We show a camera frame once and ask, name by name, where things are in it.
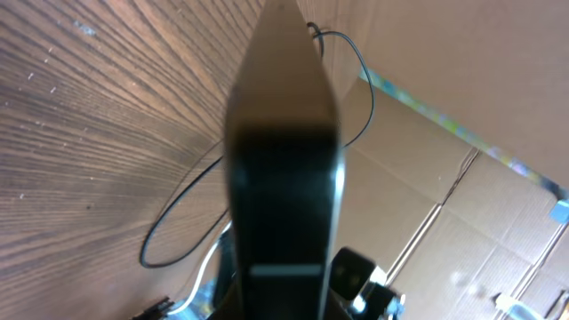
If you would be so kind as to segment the Galaxy smartphone with reflective screen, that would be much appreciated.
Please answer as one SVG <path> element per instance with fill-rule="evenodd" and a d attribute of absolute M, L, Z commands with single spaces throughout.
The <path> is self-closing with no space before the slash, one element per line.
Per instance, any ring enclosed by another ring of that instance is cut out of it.
<path fill-rule="evenodd" d="M 228 98 L 224 147 L 247 319 L 320 319 L 344 185 L 339 107 L 294 1 L 268 1 Z"/>

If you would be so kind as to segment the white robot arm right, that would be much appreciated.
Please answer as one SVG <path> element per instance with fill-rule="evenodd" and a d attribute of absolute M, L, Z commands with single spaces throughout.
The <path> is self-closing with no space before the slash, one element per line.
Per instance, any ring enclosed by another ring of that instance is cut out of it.
<path fill-rule="evenodd" d="M 348 319 L 400 320 L 405 312 L 405 295 L 389 288 L 375 261 L 349 247 L 332 260 L 329 288 Z"/>

